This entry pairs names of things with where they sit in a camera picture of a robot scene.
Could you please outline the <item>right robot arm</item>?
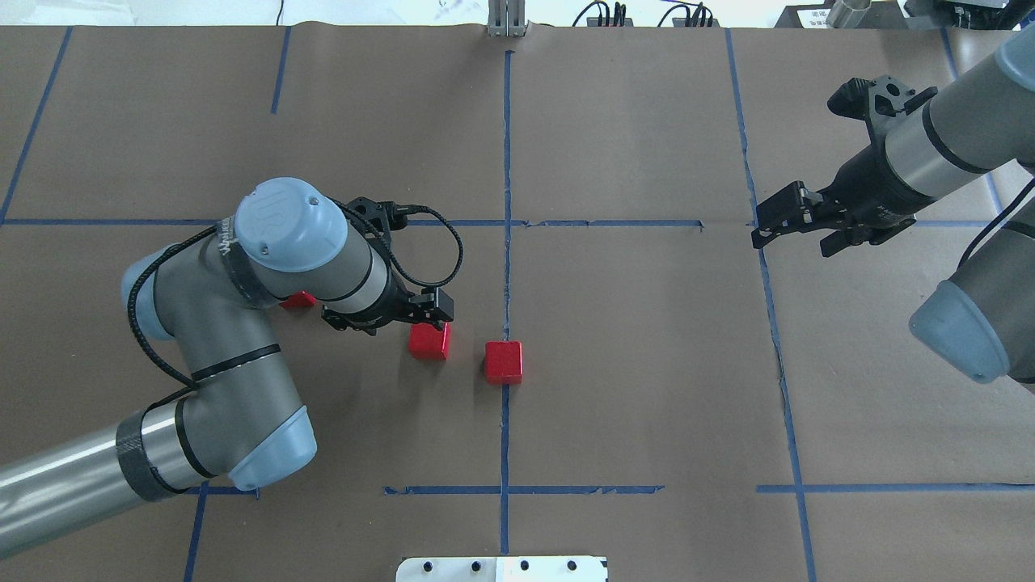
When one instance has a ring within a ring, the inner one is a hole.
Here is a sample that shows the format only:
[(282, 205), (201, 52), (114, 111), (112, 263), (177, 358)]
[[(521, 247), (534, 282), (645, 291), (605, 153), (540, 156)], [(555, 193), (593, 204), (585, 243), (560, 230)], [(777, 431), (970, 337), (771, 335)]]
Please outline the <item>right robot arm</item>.
[(864, 123), (864, 148), (821, 188), (792, 181), (755, 206), (755, 248), (821, 230), (824, 257), (909, 227), (970, 228), (953, 271), (908, 329), (962, 376), (1033, 387), (1033, 29), (943, 87), (851, 78), (827, 101)]

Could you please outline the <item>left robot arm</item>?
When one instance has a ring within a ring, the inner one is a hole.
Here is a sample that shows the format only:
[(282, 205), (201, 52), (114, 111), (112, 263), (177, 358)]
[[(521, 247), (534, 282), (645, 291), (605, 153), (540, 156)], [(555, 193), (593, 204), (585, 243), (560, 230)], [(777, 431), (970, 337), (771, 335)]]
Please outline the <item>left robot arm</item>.
[(179, 389), (110, 428), (2, 468), (2, 557), (225, 475), (241, 491), (288, 478), (318, 450), (268, 310), (306, 292), (334, 329), (443, 329), (444, 281), (411, 277), (391, 235), (420, 204), (346, 204), (295, 177), (127, 268), (121, 295), (145, 355)]

